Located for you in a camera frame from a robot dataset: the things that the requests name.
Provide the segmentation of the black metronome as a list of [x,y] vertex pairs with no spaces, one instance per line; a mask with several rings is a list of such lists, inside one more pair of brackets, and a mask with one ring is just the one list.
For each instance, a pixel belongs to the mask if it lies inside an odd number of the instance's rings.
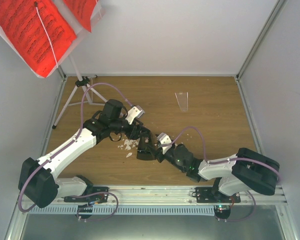
[[155,145],[153,144],[151,134],[144,133],[139,138],[136,158],[141,161],[155,160]]

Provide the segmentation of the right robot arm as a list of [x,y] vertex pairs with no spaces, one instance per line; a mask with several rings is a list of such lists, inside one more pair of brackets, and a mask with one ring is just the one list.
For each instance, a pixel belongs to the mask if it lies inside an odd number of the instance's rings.
[[160,147],[154,152],[154,158],[160,163],[168,161],[194,182],[214,179],[216,187],[211,190],[211,196],[218,203],[249,190],[272,196],[280,181],[277,161],[244,147],[229,157],[204,160],[194,157],[184,144],[179,144]]

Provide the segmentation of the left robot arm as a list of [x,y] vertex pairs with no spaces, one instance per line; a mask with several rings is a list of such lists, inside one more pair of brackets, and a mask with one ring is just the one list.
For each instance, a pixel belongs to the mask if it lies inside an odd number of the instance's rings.
[[147,129],[139,118],[144,110],[133,105],[127,110],[122,102],[110,99],[103,109],[83,122],[78,131],[50,153],[38,159],[29,157],[21,167],[18,207],[24,212],[22,198],[29,198],[34,206],[45,208],[56,198],[73,197],[88,202],[93,197],[90,182],[82,177],[59,178],[62,171],[87,150],[112,134],[137,140]]

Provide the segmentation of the clear plastic metronome cover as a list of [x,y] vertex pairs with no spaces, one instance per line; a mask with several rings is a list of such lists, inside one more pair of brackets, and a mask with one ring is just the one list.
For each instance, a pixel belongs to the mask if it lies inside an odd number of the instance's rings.
[[175,92],[177,104],[182,112],[187,112],[189,107],[189,93],[188,92]]

